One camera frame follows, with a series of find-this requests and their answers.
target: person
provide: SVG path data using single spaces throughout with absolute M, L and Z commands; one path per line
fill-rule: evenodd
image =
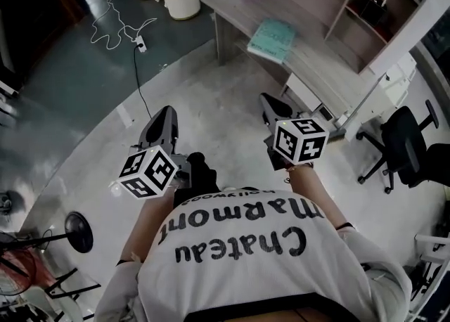
M 289 175 L 292 192 L 146 201 L 95 319 L 404 321 L 402 267 L 346 220 L 311 166 Z

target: fan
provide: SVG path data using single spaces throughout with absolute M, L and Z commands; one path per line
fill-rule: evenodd
M 65 219 L 65 234 L 18 240 L 0 232 L 0 295 L 13 296 L 26 291 L 34 282 L 36 262 L 28 248 L 52 240 L 67 238 L 71 246 L 80 253 L 92 249 L 94 237 L 88 221 L 79 212 L 71 212 Z

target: concrete floor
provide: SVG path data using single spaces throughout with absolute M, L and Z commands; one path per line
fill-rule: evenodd
M 219 67 L 212 42 L 170 65 L 142 88 L 151 113 L 165 105 L 178 112 L 177 152 L 199 150 L 211 168 L 217 170 L 219 187 L 254 186 L 289 189 L 287 174 L 274 172 L 266 155 L 264 138 L 269 135 L 262 123 L 258 95 L 277 94 L 280 86 L 246 56 Z M 427 84 L 419 73 L 411 83 L 405 104 L 418 120 L 427 115 L 429 98 L 443 120 Z M 65 287 L 78 288 L 92 281 L 105 287 L 141 209 L 142 202 L 122 191 L 114 196 L 111 187 L 127 156 L 148 122 L 147 112 L 137 92 L 122 104 L 133 123 L 128 128 L 112 111 L 74 150 L 39 197 L 25 227 L 48 227 L 63 231 L 65 215 L 80 211 L 91 223 L 94 248 L 86 254 L 75 252 L 67 241 L 51 243 L 47 256 L 61 272 L 76 266 L 81 275 Z M 424 131 L 427 144 L 450 141 L 445 123 Z M 395 176 L 395 190 L 383 192 L 387 179 L 381 172 L 364 185 L 356 182 L 379 158 L 367 141 L 329 145 L 315 164 L 325 187 L 347 218 L 367 237 L 386 249 L 401 264 L 414 264 L 418 247 L 416 233 L 429 233 L 444 202 L 442 186 L 422 183 L 413 190 Z M 95 309 L 103 289 L 80 297 L 86 313 Z
M 0 189 L 11 191 L 14 209 L 0 216 L 2 231 L 19 231 L 35 200 L 74 148 L 136 88 L 133 49 L 122 43 L 107 51 L 106 39 L 91 44 L 92 22 L 108 5 L 105 0 L 86 0 L 91 14 L 66 31 L 32 71 L 18 100 L 15 129 L 0 134 Z M 163 3 L 154 0 L 114 0 L 125 23 L 139 27 L 147 45 L 138 53 L 141 83 L 156 76 L 188 52 L 214 36 L 212 12 L 202 5 L 200 15 L 187 21 L 172 20 Z M 97 37 L 112 35 L 118 41 L 121 24 L 114 11 L 98 22 Z

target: book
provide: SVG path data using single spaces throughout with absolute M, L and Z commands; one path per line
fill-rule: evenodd
M 295 30 L 286 22 L 266 19 L 247 45 L 247 51 L 281 64 L 295 37 Z

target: wooden desk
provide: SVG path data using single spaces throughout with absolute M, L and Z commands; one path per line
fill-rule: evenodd
M 355 66 L 349 65 L 334 52 L 330 46 L 345 53 L 348 56 L 347 60 L 352 60 L 354 56 L 333 35 L 325 41 L 324 36 L 328 28 L 291 0 L 202 0 L 202 2 L 215 12 L 217 53 L 220 63 L 226 63 L 240 50 L 245 50 L 250 37 L 263 19 L 276 18 L 290 23 L 297 30 L 297 36 L 283 68 L 256 56 L 252 58 L 258 60 L 279 82 L 286 83 L 287 76 L 291 72 L 296 74 L 335 117 L 355 108 L 375 82 L 375 76 L 371 72 L 366 73 L 365 77 L 358 75 Z

